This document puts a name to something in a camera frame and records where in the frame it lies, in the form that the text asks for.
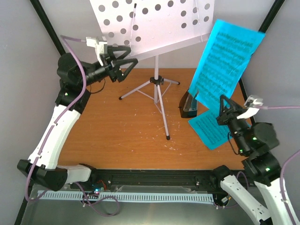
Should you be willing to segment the black metronome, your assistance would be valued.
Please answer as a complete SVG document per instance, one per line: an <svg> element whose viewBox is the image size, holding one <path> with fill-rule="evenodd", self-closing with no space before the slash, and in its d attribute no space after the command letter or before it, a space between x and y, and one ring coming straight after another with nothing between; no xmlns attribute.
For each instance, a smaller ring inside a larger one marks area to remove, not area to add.
<svg viewBox="0 0 300 225"><path fill-rule="evenodd" d="M180 116L182 118L194 118L197 116L198 102L188 91L185 92L179 103Z"/></svg>

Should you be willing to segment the blue sheet music page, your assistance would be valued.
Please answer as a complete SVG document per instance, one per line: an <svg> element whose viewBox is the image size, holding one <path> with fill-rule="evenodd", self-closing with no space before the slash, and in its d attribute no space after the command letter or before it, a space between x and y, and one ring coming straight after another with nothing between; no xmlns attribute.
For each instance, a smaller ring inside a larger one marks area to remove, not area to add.
<svg viewBox="0 0 300 225"><path fill-rule="evenodd" d="M228 142L228 126L218 125L217 115L211 110L190 119L188 123L209 150L214 150Z"/></svg>
<svg viewBox="0 0 300 225"><path fill-rule="evenodd" d="M265 33L216 20L188 92L212 112L230 98Z"/></svg>

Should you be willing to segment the clear plastic metronome cover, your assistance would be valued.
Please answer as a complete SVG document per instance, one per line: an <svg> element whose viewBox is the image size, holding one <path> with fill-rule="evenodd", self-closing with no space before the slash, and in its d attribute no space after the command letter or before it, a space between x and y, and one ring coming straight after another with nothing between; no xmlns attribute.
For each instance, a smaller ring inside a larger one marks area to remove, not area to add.
<svg viewBox="0 0 300 225"><path fill-rule="evenodd" d="M191 95L187 96L187 98L184 102L183 111L185 111L185 112L197 111L197 101L193 96L191 96Z"/></svg>

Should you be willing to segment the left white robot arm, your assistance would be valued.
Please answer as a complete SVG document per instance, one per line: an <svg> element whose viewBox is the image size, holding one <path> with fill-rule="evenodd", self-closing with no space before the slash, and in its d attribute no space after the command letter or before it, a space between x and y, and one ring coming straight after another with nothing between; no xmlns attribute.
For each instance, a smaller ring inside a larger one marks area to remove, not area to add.
<svg viewBox="0 0 300 225"><path fill-rule="evenodd" d="M82 115L91 92L87 86L109 77L112 82L122 82L137 65L135 58L126 54L115 57L108 53L101 57L102 63L85 63L66 53L58 60L57 74L60 91L55 100L50 123L42 140L28 159L21 159L17 169L33 183L58 191L68 183L81 182L86 188L94 188L98 178L91 173L91 166L59 166L61 149L76 121Z"/></svg>

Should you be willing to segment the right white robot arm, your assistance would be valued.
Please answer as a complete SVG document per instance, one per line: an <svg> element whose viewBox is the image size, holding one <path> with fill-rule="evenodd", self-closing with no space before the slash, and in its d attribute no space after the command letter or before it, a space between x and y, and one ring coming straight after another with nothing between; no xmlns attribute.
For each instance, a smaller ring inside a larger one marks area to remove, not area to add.
<svg viewBox="0 0 300 225"><path fill-rule="evenodd" d="M217 125L228 127L228 137L234 139L237 154L245 157L244 170L259 189L266 206L261 205L225 165L212 171L212 183L232 197L255 225L298 225L300 220L285 188L287 164L280 165L271 153L279 145L275 128L267 122L251 126L247 123L248 118L266 108L263 100L251 95L241 106L221 93L217 96L217 106Z"/></svg>

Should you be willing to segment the white tripod music stand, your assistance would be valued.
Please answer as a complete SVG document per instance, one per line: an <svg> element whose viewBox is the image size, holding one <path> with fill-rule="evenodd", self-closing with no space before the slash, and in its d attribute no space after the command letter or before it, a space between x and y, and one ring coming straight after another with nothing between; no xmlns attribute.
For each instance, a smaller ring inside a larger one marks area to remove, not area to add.
<svg viewBox="0 0 300 225"><path fill-rule="evenodd" d="M155 58L154 76L120 96L120 100L152 83L152 100L163 117L170 139L163 104L163 82L179 84L159 75L159 56L208 40L213 26L213 0L92 0L94 15L109 45L131 48L128 59Z"/></svg>

